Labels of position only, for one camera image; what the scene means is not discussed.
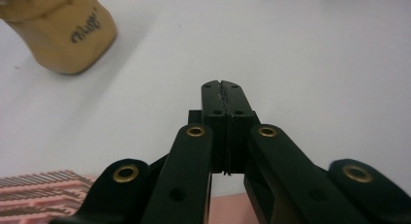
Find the black plastic part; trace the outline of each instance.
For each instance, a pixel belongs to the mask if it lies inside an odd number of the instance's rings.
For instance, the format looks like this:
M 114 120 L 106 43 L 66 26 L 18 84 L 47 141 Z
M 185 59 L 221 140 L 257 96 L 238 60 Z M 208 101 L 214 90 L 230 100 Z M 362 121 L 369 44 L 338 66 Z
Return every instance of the black plastic part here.
M 244 173 L 248 132 L 259 120 L 239 85 L 217 80 L 204 84 L 202 110 L 190 111 L 189 123 L 203 123 L 213 130 L 214 173 Z
M 259 223 L 268 224 L 272 220 L 275 199 L 252 160 L 248 162 L 244 173 L 244 187 Z
M 123 166 L 134 165 L 137 177 L 128 182 L 114 179 Z M 129 176 L 127 169 L 119 176 Z M 138 223 L 150 195 L 148 166 L 140 160 L 124 159 L 111 164 L 95 181 L 78 212 L 52 220 L 51 224 L 126 224 Z
M 212 130 L 207 126 L 179 130 L 141 223 L 207 223 L 211 151 Z
M 256 125 L 250 135 L 250 153 L 276 199 L 274 208 L 296 212 L 274 210 L 270 223 L 369 223 L 281 129 Z
M 372 167 L 352 159 L 331 164 L 329 178 L 372 223 L 411 223 L 411 199 Z

